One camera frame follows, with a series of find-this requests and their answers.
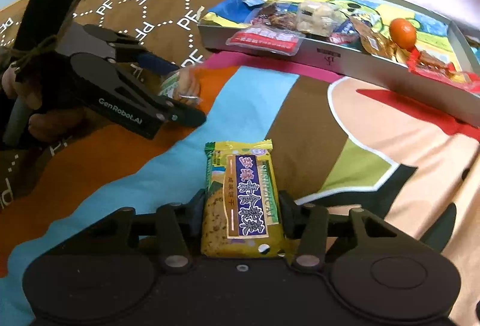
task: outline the biscuit package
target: biscuit package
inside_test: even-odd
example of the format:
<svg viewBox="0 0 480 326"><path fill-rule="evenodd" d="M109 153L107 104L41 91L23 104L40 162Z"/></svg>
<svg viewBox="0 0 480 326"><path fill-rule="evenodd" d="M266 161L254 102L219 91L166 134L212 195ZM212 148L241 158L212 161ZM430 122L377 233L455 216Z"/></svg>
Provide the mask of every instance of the biscuit package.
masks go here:
<svg viewBox="0 0 480 326"><path fill-rule="evenodd" d="M272 141L211 142L202 253L209 257L277 257L284 253Z"/></svg>

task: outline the transparent package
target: transparent package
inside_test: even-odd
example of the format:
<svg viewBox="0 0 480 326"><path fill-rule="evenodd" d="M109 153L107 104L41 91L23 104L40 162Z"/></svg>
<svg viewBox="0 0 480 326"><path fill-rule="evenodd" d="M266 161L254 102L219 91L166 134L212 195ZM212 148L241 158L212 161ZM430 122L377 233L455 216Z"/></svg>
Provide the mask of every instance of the transparent package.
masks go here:
<svg viewBox="0 0 480 326"><path fill-rule="evenodd" d="M298 52L304 37L303 33L293 30L256 24L238 31L226 44L293 56Z"/></svg>
<svg viewBox="0 0 480 326"><path fill-rule="evenodd" d="M344 20L337 5L304 1L298 6L297 30L300 32L329 37Z"/></svg>

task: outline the snack bar package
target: snack bar package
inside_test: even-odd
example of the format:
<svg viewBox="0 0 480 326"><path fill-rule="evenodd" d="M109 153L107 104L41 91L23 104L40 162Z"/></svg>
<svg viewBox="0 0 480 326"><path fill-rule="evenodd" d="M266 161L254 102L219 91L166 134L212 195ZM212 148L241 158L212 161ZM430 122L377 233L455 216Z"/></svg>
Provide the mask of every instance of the snack bar package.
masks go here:
<svg viewBox="0 0 480 326"><path fill-rule="evenodd" d="M338 6L327 2L305 1L298 6L297 29L300 32L329 37L345 16Z"/></svg>
<svg viewBox="0 0 480 326"><path fill-rule="evenodd" d="M455 86L470 93L480 93L480 77L477 74L455 71L452 63L445 64L426 51L414 48L406 64L411 73Z"/></svg>
<svg viewBox="0 0 480 326"><path fill-rule="evenodd" d="M304 37L300 32L257 24L235 33L226 44L293 56Z"/></svg>
<svg viewBox="0 0 480 326"><path fill-rule="evenodd" d="M277 257L284 253L272 141L211 142L202 253L209 257Z"/></svg>

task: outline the jerky package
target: jerky package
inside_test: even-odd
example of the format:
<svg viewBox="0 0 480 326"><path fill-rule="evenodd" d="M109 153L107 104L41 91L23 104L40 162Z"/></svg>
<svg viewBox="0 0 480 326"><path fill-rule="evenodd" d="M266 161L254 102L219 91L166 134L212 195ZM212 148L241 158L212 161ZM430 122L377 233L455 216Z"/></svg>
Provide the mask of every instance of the jerky package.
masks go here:
<svg viewBox="0 0 480 326"><path fill-rule="evenodd" d="M293 56L298 52L304 37L300 32L257 24L235 33L226 44Z"/></svg>
<svg viewBox="0 0 480 326"><path fill-rule="evenodd" d="M297 4L270 0L254 18L248 18L252 25L264 24L275 28L295 30L297 27Z"/></svg>

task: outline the gift box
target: gift box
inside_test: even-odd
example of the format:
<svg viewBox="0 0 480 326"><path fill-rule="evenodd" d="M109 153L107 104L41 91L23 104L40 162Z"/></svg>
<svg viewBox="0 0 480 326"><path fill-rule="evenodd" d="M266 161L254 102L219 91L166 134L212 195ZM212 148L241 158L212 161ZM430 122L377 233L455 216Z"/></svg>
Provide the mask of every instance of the gift box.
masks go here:
<svg viewBox="0 0 480 326"><path fill-rule="evenodd" d="M198 23L203 45L209 49L238 51L257 56L287 59L333 71L387 88L455 118L480 127L480 96L455 86L409 72L408 54L390 60L367 53L358 42L334 44L328 39L305 37L294 56L282 56L226 42L250 25L255 12L267 0L225 0L206 11ZM301 3L306 0L279 0ZM436 58L452 63L457 71L480 75L480 64L457 25L448 18L403 0L309 0L337 5L346 16L359 10L378 14L373 29L386 37L395 18L405 18L417 29L416 46Z"/></svg>

